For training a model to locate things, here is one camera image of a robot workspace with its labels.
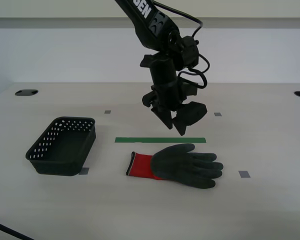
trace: white table surface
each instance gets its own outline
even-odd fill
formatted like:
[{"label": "white table surface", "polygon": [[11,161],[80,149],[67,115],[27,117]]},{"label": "white table surface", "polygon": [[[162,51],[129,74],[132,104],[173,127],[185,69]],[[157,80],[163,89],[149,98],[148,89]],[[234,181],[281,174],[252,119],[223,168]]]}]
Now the white table surface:
[{"label": "white table surface", "polygon": [[[15,96],[21,89],[39,93]],[[0,223],[35,240],[300,240],[298,90],[210,84],[190,98],[208,114],[185,137],[205,137],[196,151],[224,164],[216,187],[201,190],[125,175],[132,151],[154,154],[172,144],[116,137],[179,137],[142,105],[150,84],[14,84],[0,94]],[[88,175],[40,175],[25,158],[62,116],[96,121]]]}]

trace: green tape strip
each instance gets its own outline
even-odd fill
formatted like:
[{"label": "green tape strip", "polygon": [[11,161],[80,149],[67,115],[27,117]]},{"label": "green tape strip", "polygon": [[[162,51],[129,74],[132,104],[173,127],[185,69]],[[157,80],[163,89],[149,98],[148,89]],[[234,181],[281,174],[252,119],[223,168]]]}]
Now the green tape strip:
[{"label": "green tape strip", "polygon": [[116,137],[115,143],[144,144],[205,144],[204,137]]}]

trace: black glove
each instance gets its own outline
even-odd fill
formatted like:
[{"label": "black glove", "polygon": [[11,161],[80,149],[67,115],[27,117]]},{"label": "black glove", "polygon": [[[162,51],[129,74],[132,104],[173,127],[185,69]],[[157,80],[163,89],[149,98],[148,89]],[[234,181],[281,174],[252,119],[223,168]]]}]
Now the black glove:
[{"label": "black glove", "polygon": [[171,180],[187,186],[209,189],[216,185],[212,179],[222,176],[222,163],[214,162],[214,153],[190,152],[191,143],[169,146],[152,157],[133,152],[128,176]]}]

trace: glove finger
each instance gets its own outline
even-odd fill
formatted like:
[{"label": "glove finger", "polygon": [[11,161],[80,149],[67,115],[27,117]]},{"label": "glove finger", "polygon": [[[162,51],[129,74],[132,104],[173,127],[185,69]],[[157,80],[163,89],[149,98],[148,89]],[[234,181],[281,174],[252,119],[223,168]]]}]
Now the glove finger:
[{"label": "glove finger", "polygon": [[203,169],[212,169],[212,170],[224,169],[224,165],[220,162],[210,162],[210,161],[193,159],[192,164],[197,168],[203,168]]},{"label": "glove finger", "polygon": [[214,153],[190,152],[188,154],[194,159],[205,160],[207,162],[213,162],[217,159],[217,155],[215,155]]},{"label": "glove finger", "polygon": [[214,186],[216,186],[216,182],[213,181],[212,179],[199,177],[194,175],[193,173],[187,173],[187,172],[184,172],[182,178],[180,180],[176,180],[176,182],[197,189],[211,189]]},{"label": "glove finger", "polygon": [[211,170],[211,169],[203,169],[199,167],[193,168],[193,174],[198,177],[206,178],[206,179],[217,179],[222,176],[221,170]]},{"label": "glove finger", "polygon": [[183,143],[177,144],[173,146],[168,146],[165,149],[158,151],[153,157],[158,157],[162,155],[170,155],[170,154],[184,154],[190,152],[195,149],[195,145],[192,143]]}]

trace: black plastic basket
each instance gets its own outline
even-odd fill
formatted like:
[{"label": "black plastic basket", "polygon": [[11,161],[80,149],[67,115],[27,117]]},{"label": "black plastic basket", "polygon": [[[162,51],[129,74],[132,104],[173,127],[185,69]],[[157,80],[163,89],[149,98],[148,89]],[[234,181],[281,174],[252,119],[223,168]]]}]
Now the black plastic basket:
[{"label": "black plastic basket", "polygon": [[93,118],[58,117],[25,157],[39,174],[74,176],[81,171],[95,139]]}]

